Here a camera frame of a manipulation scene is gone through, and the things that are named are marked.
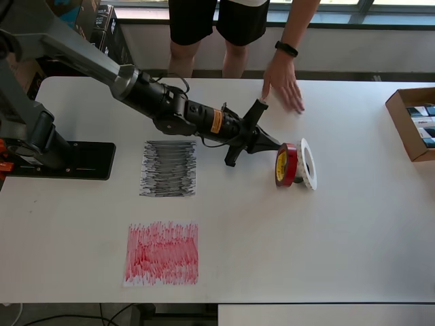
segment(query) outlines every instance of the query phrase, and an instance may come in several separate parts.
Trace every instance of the wristwatch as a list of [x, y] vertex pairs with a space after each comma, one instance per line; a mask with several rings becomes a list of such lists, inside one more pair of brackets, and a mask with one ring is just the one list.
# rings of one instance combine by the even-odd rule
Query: wristwatch
[[289, 46], [287, 43], [283, 43], [280, 41], [278, 41], [275, 44], [275, 49], [283, 50], [286, 54], [292, 56], [293, 58], [296, 58], [299, 54], [297, 49], [293, 48], [292, 46]]

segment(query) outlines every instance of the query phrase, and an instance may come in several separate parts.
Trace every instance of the tape roll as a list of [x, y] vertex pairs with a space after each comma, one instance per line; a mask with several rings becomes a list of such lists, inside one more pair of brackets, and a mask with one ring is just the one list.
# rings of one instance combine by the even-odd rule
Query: tape roll
[[307, 188], [317, 189], [317, 172], [315, 170], [313, 154], [305, 138], [298, 142], [298, 175], [304, 179]]
[[278, 149], [275, 162], [275, 183], [277, 187], [292, 185], [298, 167], [298, 150], [295, 145], [284, 143]]

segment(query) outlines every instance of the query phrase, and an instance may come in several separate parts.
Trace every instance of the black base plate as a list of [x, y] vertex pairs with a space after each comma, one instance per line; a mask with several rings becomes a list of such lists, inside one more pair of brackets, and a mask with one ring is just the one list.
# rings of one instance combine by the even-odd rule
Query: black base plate
[[87, 141], [69, 141], [68, 144], [73, 148], [73, 161], [64, 169], [52, 170], [44, 166], [15, 163], [14, 170], [6, 175], [8, 177], [108, 180], [115, 156], [115, 144]]

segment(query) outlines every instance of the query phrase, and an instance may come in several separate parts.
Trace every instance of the cable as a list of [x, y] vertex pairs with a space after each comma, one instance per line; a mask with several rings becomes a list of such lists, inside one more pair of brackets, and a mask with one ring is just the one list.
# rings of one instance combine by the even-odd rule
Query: cable
[[47, 317], [47, 318], [43, 318], [43, 319], [38, 319], [37, 321], [31, 321], [30, 323], [24, 324], [23, 326], [30, 326], [30, 325], [34, 325], [36, 323], [41, 323], [43, 321], [49, 321], [51, 319], [65, 318], [65, 317], [83, 318], [83, 319], [101, 319], [101, 320], [104, 320], [104, 321], [108, 321], [109, 324], [111, 323], [114, 326], [119, 326], [118, 324], [115, 324], [113, 321], [110, 321], [109, 319], [104, 318], [104, 317], [100, 317], [100, 316], [85, 316], [85, 315], [81, 315], [81, 314], [60, 314], [58, 316], [51, 316], [51, 317]]
[[104, 320], [103, 320], [103, 305], [102, 304], [98, 304], [100, 306], [100, 316], [101, 316], [101, 323], [103, 324], [103, 326], [106, 326], [106, 324], [104, 324]]
[[200, 136], [200, 137], [201, 137], [201, 141], [203, 142], [203, 145], [204, 145], [205, 147], [208, 147], [208, 148], [218, 148], [218, 147], [221, 147], [221, 146], [228, 145], [230, 142], [235, 141], [239, 136], [240, 136], [240, 135], [238, 134], [236, 137], [232, 137], [229, 141], [226, 141], [225, 143], [222, 143], [222, 144], [219, 144], [219, 145], [213, 145], [213, 146], [207, 145], [207, 144], [204, 142], [204, 136]]
[[190, 91], [190, 86], [189, 83], [180, 75], [178, 75], [177, 73], [161, 73], [160, 76], [157, 79], [152, 79], [151, 78], [151, 83], [157, 83], [159, 82], [162, 78], [168, 77], [168, 76], [177, 76], [178, 78], [181, 79], [181, 81], [183, 82], [184, 86], [186, 87], [185, 91], [182, 91], [184, 95], [188, 95], [189, 91]]
[[16, 324], [16, 322], [18, 321], [18, 319], [20, 319], [21, 314], [22, 314], [22, 304], [20, 304], [20, 311], [19, 311], [17, 317], [15, 318], [15, 321], [12, 323], [11, 326], [14, 326], [14, 325]]
[[117, 326], [117, 325], [113, 322], [113, 320], [114, 320], [114, 319], [115, 319], [115, 318], [116, 318], [116, 317], [117, 317], [121, 312], [123, 312], [124, 310], [130, 308], [132, 305], [133, 305], [133, 304], [129, 304], [129, 305], [123, 307], [123, 309], [121, 309], [121, 310], [118, 311], [117, 313], [115, 313], [114, 316], [110, 318], [109, 323], [107, 324], [107, 326], [110, 326], [110, 324], [113, 324], [113, 325]]

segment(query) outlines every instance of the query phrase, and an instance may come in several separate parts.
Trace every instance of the drawing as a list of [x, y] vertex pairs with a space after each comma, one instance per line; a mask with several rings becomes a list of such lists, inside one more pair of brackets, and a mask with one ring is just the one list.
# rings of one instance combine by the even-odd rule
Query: drawing
[[198, 224], [130, 225], [124, 286], [194, 285], [198, 282]]
[[196, 191], [195, 141], [146, 141], [140, 195], [193, 196]]

